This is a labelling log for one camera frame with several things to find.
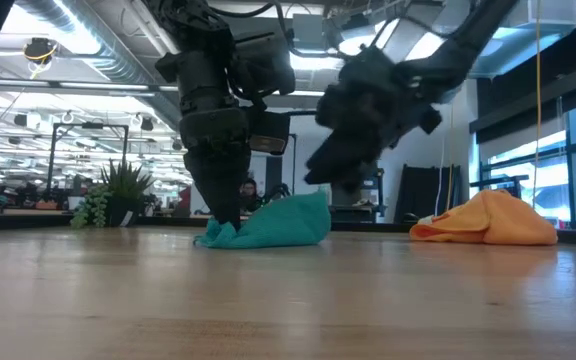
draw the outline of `towel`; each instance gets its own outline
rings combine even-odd
[[[554,245],[555,227],[505,190],[484,190],[464,205],[410,229],[416,241]]]
[[[230,223],[219,225],[210,219],[206,234],[195,242],[222,249],[316,245],[329,231],[328,198],[316,192],[273,201],[253,213],[239,232]]]

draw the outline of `potted plant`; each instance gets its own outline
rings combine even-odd
[[[152,185],[150,175],[140,176],[141,166],[133,168],[122,161],[110,171],[102,169],[104,185],[94,188],[71,221],[73,227],[93,223],[97,227],[129,226],[139,216],[141,195]]]

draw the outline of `table surface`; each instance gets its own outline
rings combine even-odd
[[[576,247],[0,232],[0,359],[576,359]]]

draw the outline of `teal cloth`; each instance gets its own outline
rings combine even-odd
[[[230,223],[208,221],[205,235],[195,242],[209,248],[253,249],[316,245],[330,231],[328,198],[324,192],[295,195],[257,210],[239,229]]]

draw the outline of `green plant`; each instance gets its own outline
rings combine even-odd
[[[140,176],[141,166],[133,169],[132,164],[122,161],[115,168],[115,164],[110,161],[110,172],[101,170],[104,184],[114,196],[125,199],[139,200],[141,194],[152,185],[150,175]]]
[[[84,203],[79,206],[74,217],[70,220],[70,226],[75,229],[81,229],[88,225],[91,216],[93,224],[96,227],[106,226],[106,208],[108,207],[108,198],[112,193],[108,191],[108,186],[102,185],[90,190],[86,195]]]

